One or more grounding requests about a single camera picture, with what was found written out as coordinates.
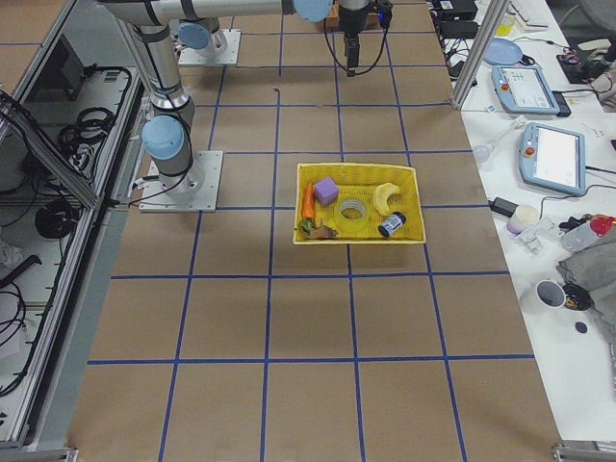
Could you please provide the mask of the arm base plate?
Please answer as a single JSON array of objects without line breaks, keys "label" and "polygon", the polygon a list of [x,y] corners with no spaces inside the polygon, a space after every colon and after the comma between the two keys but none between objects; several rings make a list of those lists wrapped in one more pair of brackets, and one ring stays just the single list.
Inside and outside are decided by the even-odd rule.
[{"label": "arm base plate", "polygon": [[210,33],[207,29],[188,29],[183,24],[178,32],[181,51],[178,63],[183,67],[214,67],[236,65],[239,58],[242,31],[239,29],[218,29]]},{"label": "arm base plate", "polygon": [[146,182],[138,207],[145,213],[213,213],[217,209],[223,152],[199,150],[182,182],[171,191],[171,178]]}]

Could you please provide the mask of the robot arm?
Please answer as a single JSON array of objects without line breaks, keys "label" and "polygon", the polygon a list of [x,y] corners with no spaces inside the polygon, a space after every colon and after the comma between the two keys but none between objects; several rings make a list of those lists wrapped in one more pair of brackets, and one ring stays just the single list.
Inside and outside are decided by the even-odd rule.
[{"label": "robot arm", "polygon": [[[393,4],[389,1],[294,1],[293,11],[302,19],[318,23],[328,31],[333,28],[328,16],[337,13],[339,31],[344,34],[346,62],[340,68],[349,76],[359,75],[360,34],[365,31],[373,16],[387,34],[393,17]],[[238,61],[242,32],[223,29],[216,18],[182,20],[177,28],[175,51],[179,64],[188,66],[235,65]]]},{"label": "robot arm", "polygon": [[306,1],[103,1],[101,5],[129,30],[125,40],[142,65],[141,77],[150,90],[154,116],[143,125],[141,138],[158,169],[161,191],[143,199],[164,197],[181,205],[204,189],[204,172],[191,144],[194,103],[182,83],[170,22],[187,26],[190,38],[185,43],[201,50],[213,40],[221,17],[298,13],[320,20],[331,7],[327,1],[311,14],[312,3]]}]

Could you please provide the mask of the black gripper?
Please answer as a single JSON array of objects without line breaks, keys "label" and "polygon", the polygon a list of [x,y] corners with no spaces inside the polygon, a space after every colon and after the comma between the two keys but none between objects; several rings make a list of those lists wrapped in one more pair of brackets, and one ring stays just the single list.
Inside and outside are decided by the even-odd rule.
[{"label": "black gripper", "polygon": [[347,67],[357,67],[360,60],[360,34],[368,25],[368,5],[338,7],[338,28],[345,34],[345,57]]}]

